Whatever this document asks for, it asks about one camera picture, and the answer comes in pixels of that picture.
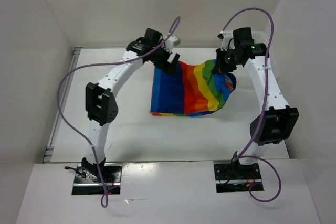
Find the rainbow striped shorts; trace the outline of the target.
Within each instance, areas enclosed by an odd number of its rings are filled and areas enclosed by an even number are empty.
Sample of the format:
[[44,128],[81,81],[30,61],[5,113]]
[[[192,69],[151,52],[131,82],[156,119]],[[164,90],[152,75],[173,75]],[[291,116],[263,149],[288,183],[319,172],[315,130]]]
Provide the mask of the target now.
[[150,113],[153,116],[201,116],[225,105],[236,89],[232,73],[214,74],[216,60],[200,65],[179,61],[176,74],[154,69]]

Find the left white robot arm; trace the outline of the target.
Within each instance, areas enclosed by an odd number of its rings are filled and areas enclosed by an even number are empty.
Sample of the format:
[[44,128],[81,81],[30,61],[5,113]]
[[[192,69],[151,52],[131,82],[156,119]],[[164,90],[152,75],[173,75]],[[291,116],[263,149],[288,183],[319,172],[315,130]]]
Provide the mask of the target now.
[[88,139],[92,145],[87,148],[81,167],[93,182],[101,181],[105,175],[107,132],[118,114],[116,96],[121,87],[146,61],[152,62],[165,73],[176,74],[180,56],[176,54],[172,62],[168,59],[173,48],[180,43],[180,38],[174,35],[162,37],[160,32],[148,28],[143,37],[129,43],[120,65],[113,67],[97,83],[87,84],[85,105],[90,120]]

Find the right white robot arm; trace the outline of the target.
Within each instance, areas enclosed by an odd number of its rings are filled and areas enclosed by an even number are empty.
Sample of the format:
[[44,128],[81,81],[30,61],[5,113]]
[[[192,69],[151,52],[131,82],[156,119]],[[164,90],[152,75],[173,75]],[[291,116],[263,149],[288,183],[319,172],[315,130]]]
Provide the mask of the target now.
[[299,117],[280,91],[272,70],[269,50],[264,43],[256,43],[251,28],[233,31],[233,48],[216,50],[215,74],[231,73],[242,66],[253,83],[260,105],[260,114],[251,122],[251,143],[233,155],[230,172],[235,178],[243,178],[255,168],[270,144],[288,139]]

